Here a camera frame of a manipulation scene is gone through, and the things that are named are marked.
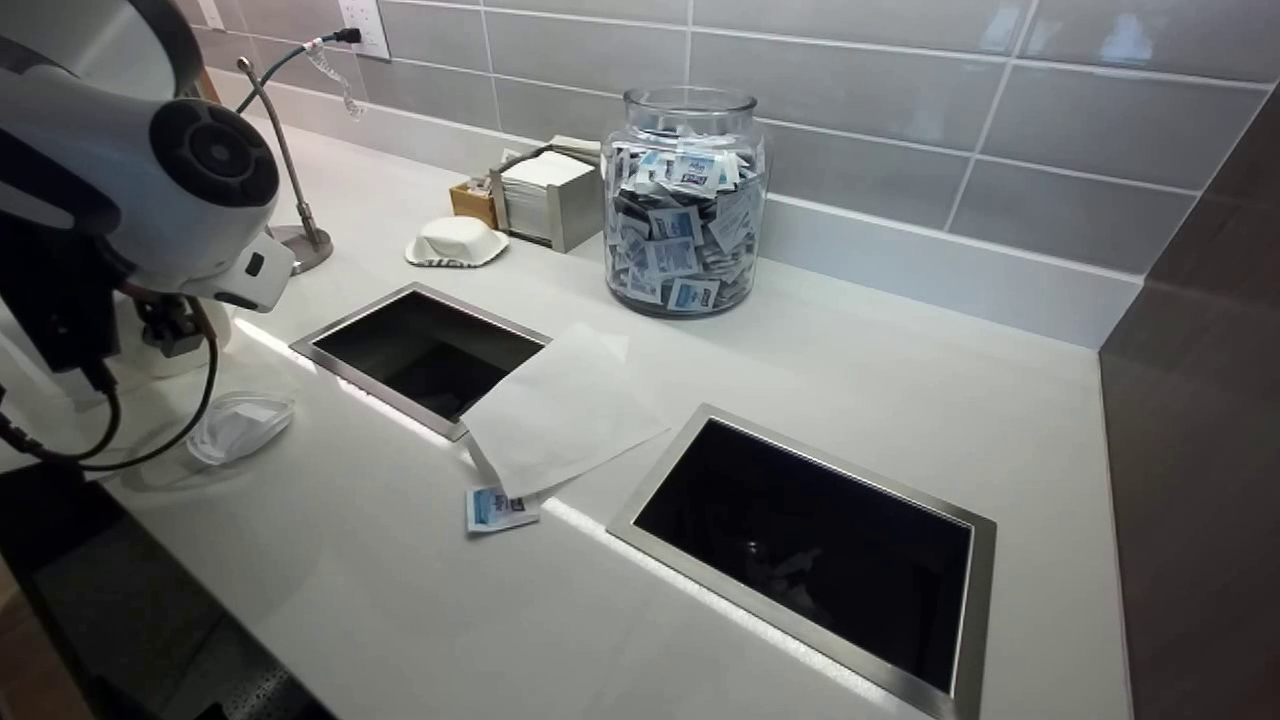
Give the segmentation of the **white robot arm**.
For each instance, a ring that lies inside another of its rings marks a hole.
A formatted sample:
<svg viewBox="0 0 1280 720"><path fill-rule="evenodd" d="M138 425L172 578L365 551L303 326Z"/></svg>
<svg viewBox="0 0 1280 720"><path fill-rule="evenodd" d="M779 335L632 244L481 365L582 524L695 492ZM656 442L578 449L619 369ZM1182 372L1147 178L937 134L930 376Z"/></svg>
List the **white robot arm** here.
<svg viewBox="0 0 1280 720"><path fill-rule="evenodd" d="M116 298L178 352L218 348L204 302L269 313L294 280L263 231L276 155L202 76L178 0L0 0L0 298L54 372L109 401L81 454L6 425L35 463L90 463L121 434Z"/></svg>

